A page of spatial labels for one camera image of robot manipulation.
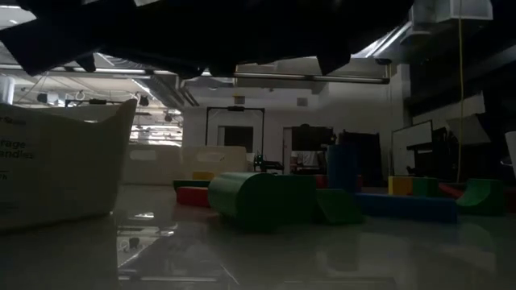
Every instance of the yellow foam block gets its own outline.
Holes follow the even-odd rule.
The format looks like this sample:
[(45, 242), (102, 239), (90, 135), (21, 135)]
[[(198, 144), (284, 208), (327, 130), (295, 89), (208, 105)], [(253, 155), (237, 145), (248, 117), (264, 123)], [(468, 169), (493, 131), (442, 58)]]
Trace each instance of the yellow foam block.
[(406, 196), (412, 193), (413, 177), (389, 176), (389, 195)]
[(193, 180), (212, 180), (215, 178), (215, 174), (213, 172), (193, 172), (192, 179)]

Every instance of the ceiling pipe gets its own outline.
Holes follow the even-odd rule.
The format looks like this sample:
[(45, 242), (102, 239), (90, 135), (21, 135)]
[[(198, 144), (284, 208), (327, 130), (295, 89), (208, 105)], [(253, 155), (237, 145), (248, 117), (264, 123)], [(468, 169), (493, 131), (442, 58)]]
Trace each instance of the ceiling pipe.
[(176, 94), (178, 97), (183, 98), (186, 102), (188, 102), (191, 106), (195, 106), (195, 103), (189, 99), (189, 97), (185, 96), (184, 93), (182, 93), (179, 89), (173, 89), (172, 90), (174, 94)]
[(168, 108), (182, 108), (183, 104), (171, 97), (170, 93), (159, 83), (153, 80), (133, 79), (133, 81), (142, 85), (142, 88), (144, 88), (145, 91), (151, 93), (153, 97), (160, 100), (160, 102)]
[[(25, 73), (18, 64), (0, 64), (1, 73)], [(86, 72), (83, 68), (57, 67), (48, 71), (49, 76), (77, 77), (77, 74), (85, 77), (100, 76), (112, 77), (113, 75), (124, 75), (127, 77), (144, 77), (153, 75), (176, 76), (176, 73), (157, 69), (125, 69), (125, 68), (97, 68), (95, 72)], [(212, 77), (209, 72), (204, 72), (201, 77)], [(234, 78), (279, 80), (279, 81), (315, 81), (334, 82), (350, 84), (388, 85), (390, 79), (386, 77), (359, 77), (359, 76), (308, 76), (285, 73), (263, 73), (263, 72), (235, 72)]]
[(168, 95), (172, 96), (173, 99), (182, 106), (185, 105), (185, 99), (181, 97), (173, 87), (171, 87), (166, 81), (163, 81), (158, 76), (152, 76), (152, 81), (159, 85)]
[(193, 103), (193, 106), (199, 106), (199, 103), (194, 98), (194, 96), (192, 96), (192, 93), (187, 88), (182, 88), (182, 89), (179, 89), (178, 91), (183, 94), (185, 99), (189, 99)]

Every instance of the metal frame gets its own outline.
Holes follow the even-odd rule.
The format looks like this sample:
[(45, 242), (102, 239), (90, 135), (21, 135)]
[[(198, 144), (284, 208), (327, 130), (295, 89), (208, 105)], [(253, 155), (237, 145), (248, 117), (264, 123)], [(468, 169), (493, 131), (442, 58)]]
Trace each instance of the metal frame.
[[(208, 146), (208, 125), (210, 124), (210, 111), (211, 110), (227, 110), (231, 112), (231, 108), (233, 107), (207, 107), (206, 108), (206, 128), (204, 134), (204, 145)], [(261, 154), (264, 154), (264, 132), (265, 132), (265, 108), (244, 108), (240, 107), (242, 112), (246, 110), (258, 110), (262, 113), (261, 118)]]
[[(64, 107), (65, 108), (68, 108), (68, 106), (70, 105), (70, 103), (74, 102), (74, 103), (77, 103), (76, 106), (80, 106), (82, 105), (83, 103), (89, 103), (89, 101), (91, 100), (64, 100)], [(122, 104), (123, 101), (107, 101), (107, 100), (97, 100), (97, 101), (100, 101), (100, 102), (106, 102), (105, 104), (102, 104), (102, 103), (98, 103), (98, 104), (92, 104), (92, 105), (107, 105), (107, 104), (111, 104), (111, 105), (117, 105), (117, 104)]]
[[(0, 64), (0, 73), (25, 73), (19, 64)], [(128, 69), (128, 68), (97, 68), (95, 72), (86, 72), (83, 68), (61, 66), (48, 71), (50, 77), (112, 77), (123, 75), (127, 78), (151, 76), (176, 76), (174, 72), (159, 69)], [(200, 77), (212, 77), (209, 72), (204, 72)], [(361, 77), (361, 76), (310, 76), (288, 73), (264, 73), (264, 72), (235, 72), (231, 77), (243, 79), (262, 79), (277, 81), (313, 81), (335, 82), (351, 84), (388, 85), (389, 78), (385, 77)]]

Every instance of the black panel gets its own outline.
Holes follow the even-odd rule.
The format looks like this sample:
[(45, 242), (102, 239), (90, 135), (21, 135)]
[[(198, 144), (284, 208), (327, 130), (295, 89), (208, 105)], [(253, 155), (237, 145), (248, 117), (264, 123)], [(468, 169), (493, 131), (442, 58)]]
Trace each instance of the black panel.
[(342, 136), (341, 143), (352, 143), (359, 149), (358, 164), (364, 186), (382, 186), (380, 135), (344, 131)]
[(292, 127), (293, 151), (322, 151), (331, 144), (333, 129), (329, 127), (300, 126)]
[(250, 126), (226, 126), (224, 146), (242, 146), (252, 153), (253, 129)]

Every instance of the ductwork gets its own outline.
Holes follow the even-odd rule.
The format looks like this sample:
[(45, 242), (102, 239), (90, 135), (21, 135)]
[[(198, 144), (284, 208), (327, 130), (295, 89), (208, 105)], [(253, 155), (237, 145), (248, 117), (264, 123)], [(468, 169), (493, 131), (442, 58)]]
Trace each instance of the ductwork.
[(430, 59), (457, 45), (458, 19), (461, 18), (463, 36), (467, 39), (493, 20), (490, 0), (415, 0), (409, 13), (407, 29), (394, 30), (383, 40), (377, 58), (402, 63)]
[(192, 99), (185, 96), (183, 92), (179, 92), (174, 87), (172, 87), (170, 85), (171, 80), (164, 80), (159, 76), (151, 76), (151, 78), (148, 80), (136, 79), (135, 81), (143, 84), (144, 86), (147, 86), (153, 92), (155, 97), (168, 108), (182, 109), (185, 106), (185, 101), (187, 101), (190, 106), (199, 106), (197, 101), (192, 101)]

